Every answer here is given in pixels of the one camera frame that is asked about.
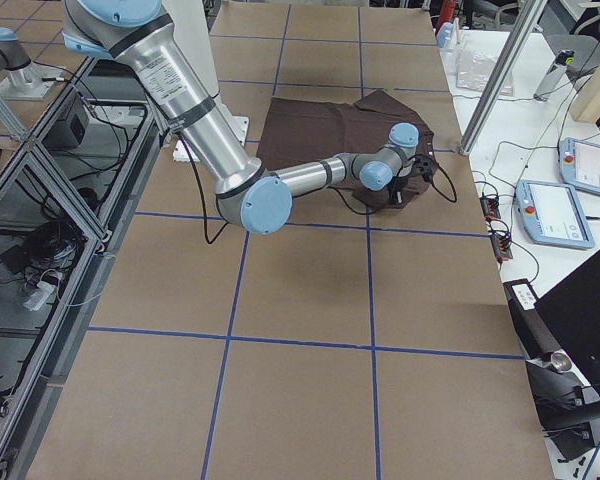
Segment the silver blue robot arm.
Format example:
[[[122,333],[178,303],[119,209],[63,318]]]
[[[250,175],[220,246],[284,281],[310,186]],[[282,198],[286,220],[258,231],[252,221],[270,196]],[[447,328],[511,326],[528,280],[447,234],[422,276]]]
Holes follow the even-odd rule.
[[[394,180],[431,180],[437,167],[419,154],[419,133],[395,124],[375,153],[339,153],[299,166],[269,171],[249,156],[213,95],[175,39],[186,18],[160,1],[66,1],[63,36],[67,49],[130,67],[156,104],[168,128],[183,142],[192,163],[201,162],[215,180],[222,218],[267,235],[287,222],[294,198],[358,180],[379,191]]]

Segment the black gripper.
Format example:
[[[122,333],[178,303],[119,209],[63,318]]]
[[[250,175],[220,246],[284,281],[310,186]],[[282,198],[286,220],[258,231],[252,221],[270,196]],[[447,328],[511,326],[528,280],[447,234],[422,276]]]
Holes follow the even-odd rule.
[[[424,181],[432,181],[437,171],[437,161],[424,154],[415,154],[412,157],[409,178],[421,177]]]

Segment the spare robot arm background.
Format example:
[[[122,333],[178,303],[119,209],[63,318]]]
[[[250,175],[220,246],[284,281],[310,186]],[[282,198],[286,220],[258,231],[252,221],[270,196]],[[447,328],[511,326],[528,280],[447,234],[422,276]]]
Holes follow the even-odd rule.
[[[41,101],[56,83],[64,81],[60,68],[34,63],[19,37],[7,27],[0,27],[2,72],[6,77],[0,82],[0,96],[5,100]]]

